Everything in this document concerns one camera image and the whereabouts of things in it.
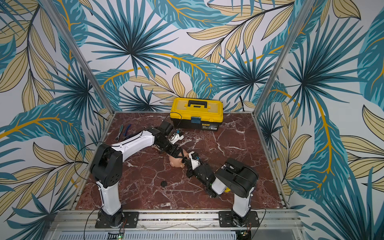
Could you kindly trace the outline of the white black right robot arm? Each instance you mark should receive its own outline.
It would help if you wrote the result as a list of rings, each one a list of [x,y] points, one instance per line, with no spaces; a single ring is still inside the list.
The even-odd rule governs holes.
[[[226,189],[234,194],[234,217],[244,220],[248,216],[251,211],[251,196],[259,179],[256,171],[232,158],[228,158],[215,172],[199,158],[189,160],[184,157],[182,163],[187,167],[187,177],[195,177],[201,182],[210,197],[216,198]]]

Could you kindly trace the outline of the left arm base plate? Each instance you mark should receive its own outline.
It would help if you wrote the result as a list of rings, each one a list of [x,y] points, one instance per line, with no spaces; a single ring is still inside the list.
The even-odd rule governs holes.
[[[98,213],[96,229],[135,229],[139,219],[139,212],[116,212],[114,215],[108,215],[104,211]]]

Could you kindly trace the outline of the light pink piggy bank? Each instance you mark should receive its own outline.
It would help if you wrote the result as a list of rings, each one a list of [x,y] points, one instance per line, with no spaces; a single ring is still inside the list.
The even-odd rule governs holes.
[[[159,148],[157,145],[153,145],[152,147],[157,149],[157,150],[159,150],[159,151],[161,151],[161,148]]]

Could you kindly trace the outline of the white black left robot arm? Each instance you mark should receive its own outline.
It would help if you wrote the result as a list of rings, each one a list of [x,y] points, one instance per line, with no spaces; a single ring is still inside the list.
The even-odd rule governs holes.
[[[102,199],[102,213],[108,217],[119,214],[122,205],[118,183],[123,174],[123,162],[144,148],[156,146],[159,150],[177,158],[183,150],[176,144],[184,135],[176,131],[168,139],[168,131],[149,128],[133,137],[113,145],[101,143],[96,150],[90,172],[95,177]]]

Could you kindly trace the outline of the dark pink piggy bank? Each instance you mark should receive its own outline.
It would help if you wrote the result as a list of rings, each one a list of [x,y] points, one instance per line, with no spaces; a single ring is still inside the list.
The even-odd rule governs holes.
[[[174,168],[184,168],[185,164],[182,163],[182,159],[184,157],[187,159],[190,159],[189,154],[185,149],[182,149],[182,152],[180,152],[176,158],[172,157],[171,155],[168,155],[168,157],[169,157],[170,165]]]

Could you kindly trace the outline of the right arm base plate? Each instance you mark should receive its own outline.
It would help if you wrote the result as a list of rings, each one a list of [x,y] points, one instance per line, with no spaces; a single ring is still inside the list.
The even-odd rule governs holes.
[[[244,217],[236,214],[233,210],[231,211],[220,211],[219,223],[221,228],[230,227],[259,227],[260,218],[255,211],[249,211]]]

